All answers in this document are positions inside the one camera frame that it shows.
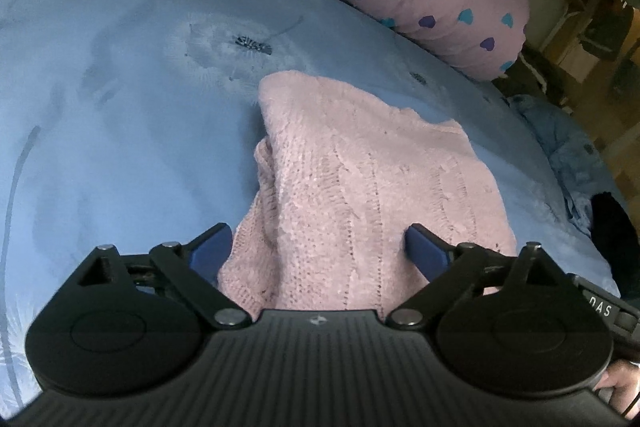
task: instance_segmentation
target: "mattress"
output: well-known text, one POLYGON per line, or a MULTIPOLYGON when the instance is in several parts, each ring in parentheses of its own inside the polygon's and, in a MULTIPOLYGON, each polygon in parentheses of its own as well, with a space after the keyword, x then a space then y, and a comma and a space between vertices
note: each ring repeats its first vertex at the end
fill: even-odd
POLYGON ((257 191, 257 85, 275 71, 455 119, 494 174, 519 246, 540 241, 562 269, 617 294, 497 90, 338 0, 0 0, 0 64, 3 417, 38 392, 29 324, 96 245, 140 253, 238 225, 257 191))

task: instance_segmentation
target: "human hand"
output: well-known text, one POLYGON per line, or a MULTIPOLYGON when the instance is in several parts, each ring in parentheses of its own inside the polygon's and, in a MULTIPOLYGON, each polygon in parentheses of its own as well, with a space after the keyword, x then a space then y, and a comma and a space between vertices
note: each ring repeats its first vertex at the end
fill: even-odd
MULTIPOLYGON (((628 360, 617 360, 610 364, 594 391, 606 387, 613 388, 609 405, 623 414, 640 392, 640 367, 628 360)), ((629 420, 635 418, 639 410, 640 404, 636 403, 626 414, 626 418, 629 420)))

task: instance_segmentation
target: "pink knit sweater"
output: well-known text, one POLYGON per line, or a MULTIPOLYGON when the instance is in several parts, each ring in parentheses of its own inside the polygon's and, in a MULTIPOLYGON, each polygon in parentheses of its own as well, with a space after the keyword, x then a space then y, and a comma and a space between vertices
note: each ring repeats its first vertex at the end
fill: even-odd
POLYGON ((297 71, 265 77, 259 100, 260 190, 219 273, 221 291, 254 317, 264 308, 384 316, 427 282, 403 250, 412 223, 515 255, 495 179, 455 121, 426 123, 297 71))

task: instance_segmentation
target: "black fabric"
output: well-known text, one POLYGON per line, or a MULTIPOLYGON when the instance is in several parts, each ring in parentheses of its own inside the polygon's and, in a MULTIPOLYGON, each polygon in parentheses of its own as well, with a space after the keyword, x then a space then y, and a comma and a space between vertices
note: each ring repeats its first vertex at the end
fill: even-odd
POLYGON ((623 299, 640 297, 640 245, 629 216, 610 192, 591 198, 591 240, 611 267, 623 299))

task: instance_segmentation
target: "bed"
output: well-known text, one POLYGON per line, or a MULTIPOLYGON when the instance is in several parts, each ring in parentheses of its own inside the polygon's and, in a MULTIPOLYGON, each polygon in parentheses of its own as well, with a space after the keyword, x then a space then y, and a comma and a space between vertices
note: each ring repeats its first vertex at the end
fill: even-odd
POLYGON ((618 295, 531 128, 494 86, 338 0, 0 0, 0 64, 3 417, 38 392, 29 324, 96 245, 140 253, 238 225, 257 190, 257 85, 275 71, 455 119, 518 245, 540 241, 562 269, 618 295))

